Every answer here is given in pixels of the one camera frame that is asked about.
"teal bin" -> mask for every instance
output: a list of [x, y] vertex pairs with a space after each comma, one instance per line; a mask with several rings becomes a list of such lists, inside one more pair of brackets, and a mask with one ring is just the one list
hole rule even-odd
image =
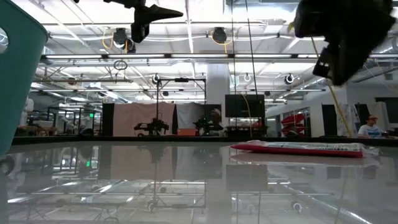
[[0, 0], [0, 27], [8, 37], [0, 54], [0, 155], [11, 146], [43, 47], [44, 27], [10, 0]]

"white ceiling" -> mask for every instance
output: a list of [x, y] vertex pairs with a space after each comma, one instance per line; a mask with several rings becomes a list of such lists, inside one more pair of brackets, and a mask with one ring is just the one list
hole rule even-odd
[[[47, 47], [55, 52], [55, 54], [105, 54], [105, 50], [110, 54], [123, 53], [120, 49], [113, 46], [111, 49], [106, 49], [103, 46], [102, 40], [87, 41], [89, 45], [83, 45], [77, 40], [70, 40], [73, 37], [63, 27], [57, 24], [57, 21], [47, 13], [43, 12], [37, 6], [31, 3], [30, 0], [13, 0], [23, 10], [28, 12], [32, 17], [37, 19], [40, 23], [45, 25], [51, 38]], [[228, 37], [232, 37], [232, 30], [235, 30], [236, 41], [234, 44], [229, 44], [226, 50], [229, 53], [251, 53], [256, 54], [279, 54], [279, 53], [302, 53], [313, 54], [314, 49], [311, 41], [298, 40], [293, 37], [293, 33], [287, 31], [287, 26], [294, 18], [294, 11], [282, 11], [280, 5], [276, 7], [250, 7], [249, 14], [245, 10], [237, 9], [234, 11], [234, 29], [232, 29], [231, 14], [223, 13], [222, 0], [187, 0], [189, 4], [189, 18], [192, 23], [192, 37], [193, 48], [190, 48], [188, 41], [188, 25], [187, 11], [184, 0], [147, 0], [147, 6], [156, 4], [161, 7], [178, 10], [184, 13], [183, 17], [175, 19], [167, 19], [158, 21], [158, 23], [151, 24], [150, 34], [148, 38], [140, 44], [136, 44], [138, 54], [146, 53], [217, 53], [224, 54], [225, 49], [222, 45], [216, 45], [211, 38], [206, 38], [206, 33], [209, 34], [214, 27], [224, 27]], [[79, 36], [81, 39], [90, 37], [102, 37], [110, 35], [115, 28], [125, 27], [129, 28], [130, 23], [134, 22], [133, 9], [125, 9], [123, 5], [112, 3], [105, 3], [100, 0], [81, 0], [79, 4], [75, 4], [72, 0], [44, 0], [41, 1], [44, 9], [51, 13], [58, 21], [65, 24], [70, 31]], [[247, 17], [250, 17], [250, 32], [253, 37], [252, 46], [249, 40], [249, 26]], [[282, 37], [273, 37], [264, 39], [265, 35], [270, 36], [280, 32]], [[180, 41], [173, 42], [159, 42], [160, 39], [169, 38], [183, 38]], [[110, 45], [110, 39], [105, 40], [106, 45]], [[315, 45], [319, 51], [325, 46], [322, 40], [316, 40]], [[152, 75], [158, 73], [163, 77], [192, 77], [193, 65], [195, 66], [196, 76], [201, 74], [206, 75], [206, 63], [177, 63], [172, 66], [138, 66], [126, 70], [126, 77], [134, 80], [134, 83], [117, 83], [105, 84], [104, 88], [150, 88], [147, 83], [150, 82]], [[257, 87], [259, 88], [280, 88], [284, 85], [283, 77], [285, 74], [292, 73], [300, 76], [301, 79], [296, 79], [294, 85], [301, 84], [306, 80], [312, 78], [311, 67], [313, 63], [255, 63], [254, 71], [256, 76]], [[230, 72], [234, 75], [233, 63], [229, 64]], [[235, 65], [236, 75], [239, 76], [237, 82], [238, 88], [250, 88], [254, 86], [252, 81], [244, 81], [246, 73], [252, 75], [253, 67], [251, 62], [239, 62]], [[84, 77], [101, 78], [107, 74], [104, 67], [70, 67], [64, 69], [60, 73], [56, 73], [52, 78], [66, 78], [77, 77], [81, 74]], [[37, 78], [42, 78], [44, 75], [43, 69], [38, 69]], [[64, 88], [70, 88], [64, 84], [59, 84]], [[170, 84], [171, 87], [185, 87], [194, 88], [194, 83]], [[126, 99], [132, 94], [123, 93]]]

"person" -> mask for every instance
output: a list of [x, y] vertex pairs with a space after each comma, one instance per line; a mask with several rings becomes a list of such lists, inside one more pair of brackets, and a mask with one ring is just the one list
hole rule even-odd
[[359, 138], [381, 138], [382, 137], [382, 129], [377, 125], [377, 117], [374, 115], [369, 115], [366, 120], [366, 124], [362, 125], [358, 131]]
[[212, 110], [212, 111], [211, 111], [211, 114], [210, 114], [210, 121], [209, 121], [209, 124], [215, 124], [215, 125], [217, 125], [217, 124], [220, 124], [221, 121], [222, 121], [222, 118], [221, 118], [221, 111], [220, 111], [219, 109], [214, 109], [214, 110]]
[[[221, 125], [222, 117], [219, 109], [213, 109], [210, 114], [210, 121], [208, 122], [209, 135], [210, 136], [223, 136], [223, 127]], [[205, 129], [199, 130], [199, 135], [205, 135]]]

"orange box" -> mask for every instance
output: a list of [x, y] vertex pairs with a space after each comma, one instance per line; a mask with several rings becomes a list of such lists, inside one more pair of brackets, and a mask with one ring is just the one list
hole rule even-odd
[[177, 134], [179, 136], [196, 136], [197, 130], [195, 128], [179, 128]]

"glossy table surface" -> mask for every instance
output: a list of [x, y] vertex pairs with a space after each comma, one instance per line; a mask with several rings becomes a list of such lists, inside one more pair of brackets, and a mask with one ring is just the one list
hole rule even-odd
[[0, 223], [398, 223], [393, 148], [347, 159], [229, 145], [13, 146], [0, 157]]

